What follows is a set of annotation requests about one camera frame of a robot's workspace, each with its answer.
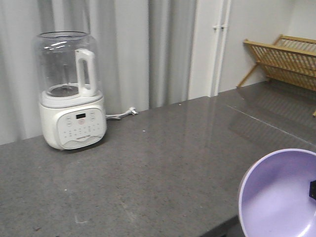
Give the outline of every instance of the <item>plug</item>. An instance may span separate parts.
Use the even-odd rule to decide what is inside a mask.
[[[135,107],[130,107],[129,110],[131,111],[132,115],[137,115],[138,114],[138,112],[136,111]]]

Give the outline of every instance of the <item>power cord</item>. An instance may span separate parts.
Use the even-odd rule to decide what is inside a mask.
[[[123,117],[126,117],[128,115],[137,115],[138,112],[136,111],[135,107],[130,107],[125,113],[118,114],[118,115],[105,115],[105,118],[108,119],[114,119],[114,120],[121,120]]]

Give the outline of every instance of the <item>bamboo drying rack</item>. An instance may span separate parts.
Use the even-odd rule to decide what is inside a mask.
[[[260,65],[269,78],[316,91],[316,40],[281,35],[273,45],[248,40],[244,43],[257,64],[238,87]]]

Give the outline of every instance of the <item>control panel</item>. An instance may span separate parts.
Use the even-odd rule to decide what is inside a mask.
[[[72,149],[100,140],[105,133],[105,116],[97,108],[78,110],[62,115],[57,132],[63,147]]]

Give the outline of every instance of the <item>purple plastic basin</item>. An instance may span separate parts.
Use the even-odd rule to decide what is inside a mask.
[[[272,152],[246,172],[239,189],[239,220],[246,237],[316,237],[316,154]]]

